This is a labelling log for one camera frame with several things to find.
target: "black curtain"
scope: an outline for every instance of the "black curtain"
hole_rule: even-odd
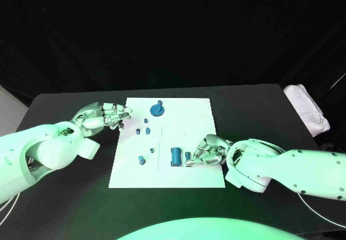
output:
[[[285,87],[346,19],[328,1],[16,0],[1,10],[0,84],[27,105],[40,93]]]

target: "robotic hand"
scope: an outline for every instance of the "robotic hand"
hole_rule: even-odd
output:
[[[225,179],[238,187],[262,193],[275,179],[295,193],[346,200],[346,154],[284,151],[274,144],[249,139],[230,142],[209,134],[186,165],[225,164]]]
[[[76,156],[92,159],[99,144],[88,139],[104,127],[122,131],[132,110],[112,103],[92,103],[70,121],[36,126],[0,137],[0,204],[27,189]]]

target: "black tabletop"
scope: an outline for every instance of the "black tabletop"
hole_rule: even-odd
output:
[[[69,121],[92,102],[124,105],[127,97],[209,98],[220,137],[232,141],[255,138],[285,150],[318,149],[275,84],[42,94],[17,130]],[[91,138],[101,144],[94,159],[78,156],[68,167],[23,191],[0,227],[1,239],[111,240],[150,225],[196,217],[242,219],[294,234],[339,230],[274,180],[264,193],[236,188],[229,182],[225,188],[108,188],[118,136],[118,130],[104,129]],[[339,220],[340,212],[331,214],[326,206],[344,210],[340,201],[313,196],[304,199]]]

